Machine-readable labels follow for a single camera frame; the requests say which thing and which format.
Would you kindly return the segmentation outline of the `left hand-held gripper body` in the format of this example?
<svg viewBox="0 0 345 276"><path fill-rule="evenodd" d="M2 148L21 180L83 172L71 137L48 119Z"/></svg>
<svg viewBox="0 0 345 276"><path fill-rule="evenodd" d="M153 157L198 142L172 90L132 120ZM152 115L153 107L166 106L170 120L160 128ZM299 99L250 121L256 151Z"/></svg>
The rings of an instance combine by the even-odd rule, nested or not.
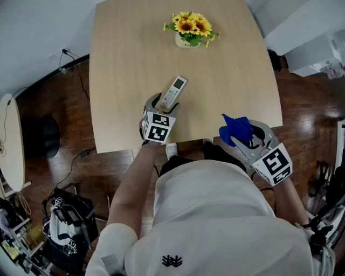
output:
<svg viewBox="0 0 345 276"><path fill-rule="evenodd" d="M160 112L143 112L140 121L140 135L143 141L166 143L176 117L170 117Z"/></svg>

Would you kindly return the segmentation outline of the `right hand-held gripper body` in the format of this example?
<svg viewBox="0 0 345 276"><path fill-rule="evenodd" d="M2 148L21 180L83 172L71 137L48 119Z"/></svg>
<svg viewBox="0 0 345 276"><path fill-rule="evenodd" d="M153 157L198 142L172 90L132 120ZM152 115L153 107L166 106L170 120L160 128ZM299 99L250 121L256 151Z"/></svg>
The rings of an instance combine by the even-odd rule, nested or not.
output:
<svg viewBox="0 0 345 276"><path fill-rule="evenodd" d="M283 143L268 151L252 165L256 173L271 186L286 179L293 171L292 160Z"/></svg>

